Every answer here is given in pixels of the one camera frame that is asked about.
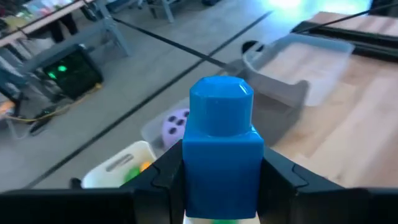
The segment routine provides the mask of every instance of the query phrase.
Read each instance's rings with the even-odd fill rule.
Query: purple object
[[[162,140],[165,150],[170,149],[184,136],[189,109],[180,109],[170,113],[163,122]]]

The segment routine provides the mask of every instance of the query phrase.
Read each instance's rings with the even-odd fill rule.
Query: table leg
[[[123,49],[124,53],[128,57],[132,56],[130,47],[128,46],[128,44],[127,44],[125,38],[123,37],[122,33],[120,32],[120,30],[118,30],[118,28],[116,27],[116,23],[113,20],[111,14],[105,7],[105,1],[99,0],[98,7],[99,7],[99,11],[102,13],[104,20],[105,20],[105,28],[108,31],[110,31],[110,33],[112,33],[114,35],[115,39],[117,40],[120,48]]]
[[[162,0],[164,11],[166,12],[167,19],[169,22],[174,22],[174,16],[170,8],[170,3],[167,0]]]

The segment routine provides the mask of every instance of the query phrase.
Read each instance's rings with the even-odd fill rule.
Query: blue block
[[[207,77],[190,90],[182,140],[188,217],[254,218],[264,141],[251,124],[253,90],[235,77]]]

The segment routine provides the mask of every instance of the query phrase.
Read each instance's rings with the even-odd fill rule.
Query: wooden table
[[[310,21],[344,16],[321,12]],[[398,35],[398,20],[388,17],[331,26]],[[352,55],[333,92],[306,107],[274,149],[345,187],[398,187],[398,64]]]

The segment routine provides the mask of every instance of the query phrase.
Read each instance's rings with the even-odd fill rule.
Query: concrete floor
[[[173,24],[163,19],[153,19],[146,9],[126,9],[115,17],[208,54],[264,13],[275,10],[271,16],[214,56],[218,60],[230,62],[239,58],[240,46],[246,40],[276,40],[300,21],[321,10],[352,14],[366,10],[369,6],[368,0],[283,2],[289,3],[278,6],[275,0],[225,0],[214,7],[204,7],[199,1],[189,1],[175,11],[176,21]],[[152,37],[123,25],[118,27],[129,41],[134,55],[123,57],[117,48],[112,47],[103,50],[103,89],[55,118],[36,137],[13,141],[8,130],[0,130],[0,190],[27,186],[67,187],[71,177],[82,178],[107,158],[134,141],[141,140],[143,125],[187,97],[189,88],[199,78],[220,70],[213,64],[201,63],[108,134],[62,166],[56,167],[54,172],[43,176],[144,98],[199,61],[198,57]]]

